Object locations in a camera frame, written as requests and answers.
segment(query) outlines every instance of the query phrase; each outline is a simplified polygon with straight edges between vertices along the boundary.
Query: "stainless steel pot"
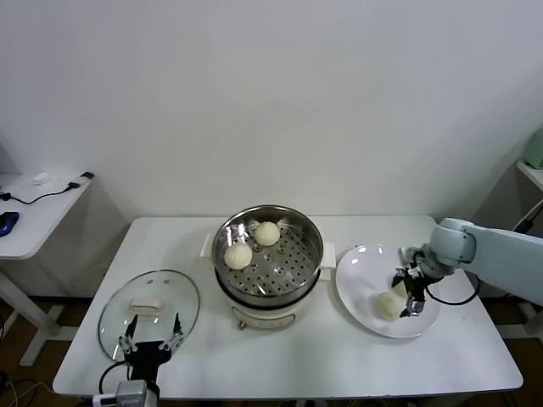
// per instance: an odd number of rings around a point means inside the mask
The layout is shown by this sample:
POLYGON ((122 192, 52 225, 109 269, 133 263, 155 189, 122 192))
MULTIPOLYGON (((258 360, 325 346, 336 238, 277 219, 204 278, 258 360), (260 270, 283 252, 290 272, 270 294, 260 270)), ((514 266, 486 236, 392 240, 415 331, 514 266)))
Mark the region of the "stainless steel pot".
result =
POLYGON ((245 209, 221 226, 212 257, 222 290, 234 301, 254 309, 281 309, 300 301, 318 281, 323 243, 315 224, 297 210, 276 205, 245 209), (279 241, 261 247, 254 239, 264 221, 277 223, 279 241), (234 243, 247 243, 253 259, 242 270, 230 270, 224 253, 234 243))

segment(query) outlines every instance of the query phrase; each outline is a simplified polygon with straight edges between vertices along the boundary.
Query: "robotic arm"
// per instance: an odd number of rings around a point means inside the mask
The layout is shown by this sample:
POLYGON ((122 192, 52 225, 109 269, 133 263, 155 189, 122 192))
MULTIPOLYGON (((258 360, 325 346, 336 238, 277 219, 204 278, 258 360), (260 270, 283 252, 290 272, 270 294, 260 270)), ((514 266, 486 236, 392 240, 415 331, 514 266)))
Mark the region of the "robotic arm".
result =
POLYGON ((402 254, 406 266, 397 269, 392 282, 393 286, 404 282, 409 294, 401 317, 419 315, 426 287, 456 268, 543 305, 543 239, 538 237, 447 218, 434 228, 430 243, 402 249, 402 254))

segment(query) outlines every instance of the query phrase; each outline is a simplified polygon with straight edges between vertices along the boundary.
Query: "pot handle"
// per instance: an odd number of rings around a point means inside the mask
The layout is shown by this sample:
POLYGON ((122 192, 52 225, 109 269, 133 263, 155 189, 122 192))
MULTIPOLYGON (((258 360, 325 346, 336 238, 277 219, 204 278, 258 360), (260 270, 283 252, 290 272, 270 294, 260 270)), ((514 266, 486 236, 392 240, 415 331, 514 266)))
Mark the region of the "pot handle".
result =
POLYGON ((202 246, 202 250, 200 250, 200 257, 211 259, 211 250, 213 248, 214 237, 215 235, 212 235, 211 233, 207 234, 204 240, 204 246, 202 246))
MULTIPOLYGON (((213 238, 215 235, 208 233, 204 240, 204 246, 200 250, 200 257, 207 259, 211 258, 211 250, 213 248, 213 238)), ((324 243, 322 253, 321 269, 330 270, 336 268, 336 248, 333 243, 324 243)))

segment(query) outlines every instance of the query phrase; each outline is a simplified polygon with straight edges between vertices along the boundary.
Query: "white table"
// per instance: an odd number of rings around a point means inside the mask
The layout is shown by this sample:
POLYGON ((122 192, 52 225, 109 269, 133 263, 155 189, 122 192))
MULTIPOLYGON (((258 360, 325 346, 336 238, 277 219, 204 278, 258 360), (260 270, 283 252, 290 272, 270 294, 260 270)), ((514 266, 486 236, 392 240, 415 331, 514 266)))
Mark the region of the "white table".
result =
MULTIPOLYGON (((43 186, 33 185, 32 176, 29 175, 0 175, 0 186, 2 192, 11 192, 15 197, 29 202, 45 193, 62 191, 68 186, 68 182, 78 175, 55 176, 55 181, 43 186)), ((89 184, 90 182, 87 182, 61 195, 43 198, 32 205, 13 199, 0 201, 0 213, 20 213, 14 229, 8 235, 0 237, 0 259, 23 260, 36 254, 89 184)), ((1 272, 0 298, 14 309, 14 313, 5 321, 4 334, 13 325, 18 314, 22 314, 38 328, 20 361, 22 366, 34 364, 46 341, 69 341, 76 334, 76 327, 59 326, 55 322, 62 312, 62 306, 54 305, 47 314, 44 313, 1 272)))
MULTIPOLYGON (((338 253, 361 243, 395 246, 427 242, 428 216, 312 218, 338 253)), ((354 321, 334 285, 319 282, 313 310, 280 332, 239 331, 223 302, 209 259, 199 257, 219 218, 143 218, 134 221, 55 377, 56 392, 91 395, 111 365, 98 344, 97 324, 109 297, 149 270, 189 274, 201 294, 193 332, 160 367, 164 399, 334 399, 485 392, 520 387, 523 378, 483 305, 442 307, 432 329, 398 340, 354 321)), ((462 300, 473 287, 461 271, 439 283, 443 299, 462 300)), ((114 392, 126 370, 110 372, 114 392)))
POLYGON ((536 170, 522 161, 517 162, 517 168, 543 191, 543 170, 536 170))

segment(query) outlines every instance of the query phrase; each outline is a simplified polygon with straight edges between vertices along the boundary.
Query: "blue mouse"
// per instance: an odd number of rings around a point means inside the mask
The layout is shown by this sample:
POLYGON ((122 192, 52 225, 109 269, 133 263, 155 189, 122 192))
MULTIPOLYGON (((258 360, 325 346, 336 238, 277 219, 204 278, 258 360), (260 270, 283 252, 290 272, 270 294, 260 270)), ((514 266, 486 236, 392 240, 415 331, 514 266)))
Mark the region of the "blue mouse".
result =
POLYGON ((6 236, 19 220, 19 212, 4 212, 0 215, 0 237, 6 236))

